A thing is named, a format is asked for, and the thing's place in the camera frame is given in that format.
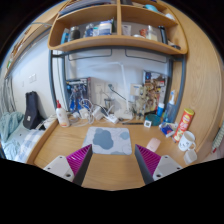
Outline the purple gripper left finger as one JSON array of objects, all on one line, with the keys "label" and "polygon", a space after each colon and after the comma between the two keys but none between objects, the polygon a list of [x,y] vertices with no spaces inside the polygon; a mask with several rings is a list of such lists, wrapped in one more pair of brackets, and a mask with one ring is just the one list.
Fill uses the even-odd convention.
[{"label": "purple gripper left finger", "polygon": [[66,157],[74,174],[73,182],[78,186],[83,183],[92,155],[92,145],[87,145]]}]

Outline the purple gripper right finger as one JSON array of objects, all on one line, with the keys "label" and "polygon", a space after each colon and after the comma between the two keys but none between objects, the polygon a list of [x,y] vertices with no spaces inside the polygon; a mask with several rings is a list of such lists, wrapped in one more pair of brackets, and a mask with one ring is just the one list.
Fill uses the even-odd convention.
[{"label": "purple gripper right finger", "polygon": [[161,157],[156,153],[150,151],[149,149],[138,144],[135,145],[135,157],[137,159],[144,183],[152,183],[153,174],[157,168]]}]

